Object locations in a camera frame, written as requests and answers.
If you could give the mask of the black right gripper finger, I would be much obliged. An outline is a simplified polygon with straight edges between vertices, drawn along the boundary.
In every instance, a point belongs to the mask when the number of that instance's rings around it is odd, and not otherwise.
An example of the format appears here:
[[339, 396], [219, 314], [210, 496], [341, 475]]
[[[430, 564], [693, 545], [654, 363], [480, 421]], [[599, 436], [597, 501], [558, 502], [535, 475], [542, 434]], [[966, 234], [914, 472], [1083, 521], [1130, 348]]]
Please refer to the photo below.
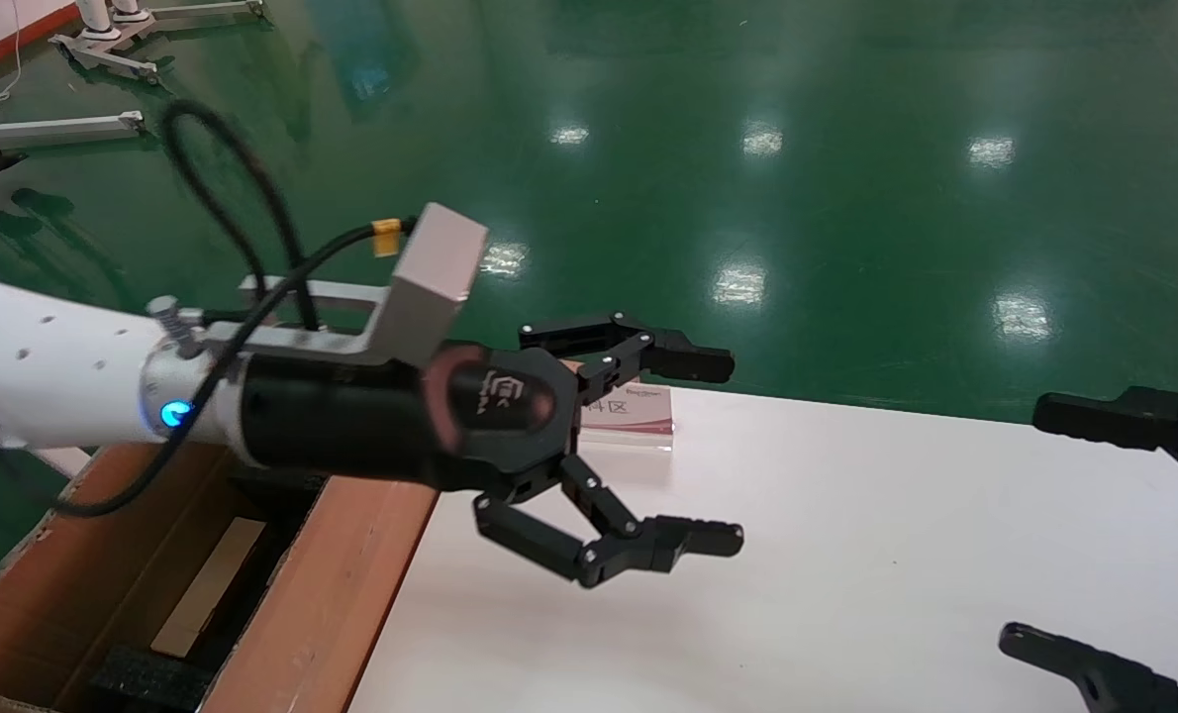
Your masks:
[[1108, 401], [1046, 392], [1035, 401], [1031, 424], [1039, 433], [1123, 450], [1162, 450], [1178, 463], [1178, 392], [1132, 385]]
[[1178, 712], [1174, 678], [1073, 638], [1005, 623], [998, 651], [1074, 684], [1090, 712]]

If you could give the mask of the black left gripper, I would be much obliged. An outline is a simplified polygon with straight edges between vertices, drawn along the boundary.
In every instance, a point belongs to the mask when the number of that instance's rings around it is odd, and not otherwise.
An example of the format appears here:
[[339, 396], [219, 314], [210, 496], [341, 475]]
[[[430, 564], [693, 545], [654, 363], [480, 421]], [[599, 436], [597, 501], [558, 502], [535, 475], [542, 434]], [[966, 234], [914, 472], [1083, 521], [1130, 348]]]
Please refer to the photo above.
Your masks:
[[571, 450], [580, 384], [540, 349], [449, 342], [426, 367], [249, 359], [238, 443], [250, 463], [532, 496]]

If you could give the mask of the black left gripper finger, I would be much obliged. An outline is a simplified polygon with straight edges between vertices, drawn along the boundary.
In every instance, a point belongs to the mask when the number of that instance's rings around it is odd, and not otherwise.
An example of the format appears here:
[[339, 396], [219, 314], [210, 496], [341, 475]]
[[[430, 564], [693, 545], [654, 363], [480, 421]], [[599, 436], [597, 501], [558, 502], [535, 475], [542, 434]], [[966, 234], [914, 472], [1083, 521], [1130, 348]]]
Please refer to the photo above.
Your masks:
[[584, 588], [624, 572], [669, 573], [684, 555], [734, 557], [742, 550], [742, 524], [680, 516], [638, 519], [578, 455], [562, 458], [552, 473], [597, 539], [581, 542], [485, 493], [474, 500], [479, 536]]
[[643, 374], [724, 384], [736, 368], [733, 352], [694, 344], [684, 331], [650, 328], [626, 312], [527, 325], [519, 346], [554, 359], [598, 357], [581, 361], [573, 374], [575, 407], [597, 402]]

